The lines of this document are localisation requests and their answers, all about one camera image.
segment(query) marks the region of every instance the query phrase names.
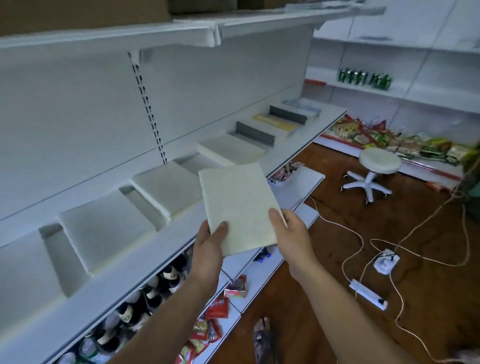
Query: person's left hand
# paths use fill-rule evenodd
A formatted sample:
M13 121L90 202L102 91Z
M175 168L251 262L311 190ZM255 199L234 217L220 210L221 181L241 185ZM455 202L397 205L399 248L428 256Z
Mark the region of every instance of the person's left hand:
M201 285L202 290L210 298L218 286L218 277L223 263L223 254L220 244L228 233L228 224L223 221L210 235L208 221L205 220L197 233L193 245L192 269L189 277L194 278Z

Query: finger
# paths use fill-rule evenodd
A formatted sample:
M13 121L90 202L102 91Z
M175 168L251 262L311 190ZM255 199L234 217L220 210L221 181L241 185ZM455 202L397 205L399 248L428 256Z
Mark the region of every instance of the finger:
M278 212L278 210L271 208L268 210L268 217L270 218L270 222L272 223L273 229L275 230L275 236L278 240L279 236L285 232L287 232L287 227L283 222L283 219Z
M220 225L215 230L215 232L210 236L209 241L220 245L222 241L226 238L228 233L228 223L226 221L220 222Z
M295 212L287 210L286 208L282 209L282 214L289 228L293 228L294 226L298 225L299 221L303 222Z
M208 221L205 220L204 222L202 222L202 224L200 225L200 228L198 229L195 243L201 244L205 240L207 240L209 236L210 236L210 227L208 226Z

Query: foot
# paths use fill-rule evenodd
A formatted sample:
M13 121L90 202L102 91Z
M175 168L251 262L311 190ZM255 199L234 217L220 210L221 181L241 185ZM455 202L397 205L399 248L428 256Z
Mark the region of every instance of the foot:
M256 364L277 364L274 355L272 327L267 317L258 320L253 327L253 346Z

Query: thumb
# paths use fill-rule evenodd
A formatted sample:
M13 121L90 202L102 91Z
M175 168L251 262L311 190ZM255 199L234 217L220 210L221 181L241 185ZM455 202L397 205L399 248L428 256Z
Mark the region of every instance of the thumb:
M278 210L271 208L268 210L268 217L272 223L273 229L275 230L275 235L278 240L280 234L285 234L288 231L288 228L285 226L282 217Z
M215 244L220 245L222 241L226 238L228 233L228 223L226 221L222 221L215 232L210 235L208 238L209 241L214 242Z

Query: forearm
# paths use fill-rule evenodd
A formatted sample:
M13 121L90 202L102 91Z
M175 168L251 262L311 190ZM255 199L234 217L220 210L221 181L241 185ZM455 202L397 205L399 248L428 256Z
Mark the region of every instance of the forearm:
M317 319L341 364L412 364L362 311L355 299L320 264L300 274Z
M109 363L173 364L208 299L201 285L189 276Z

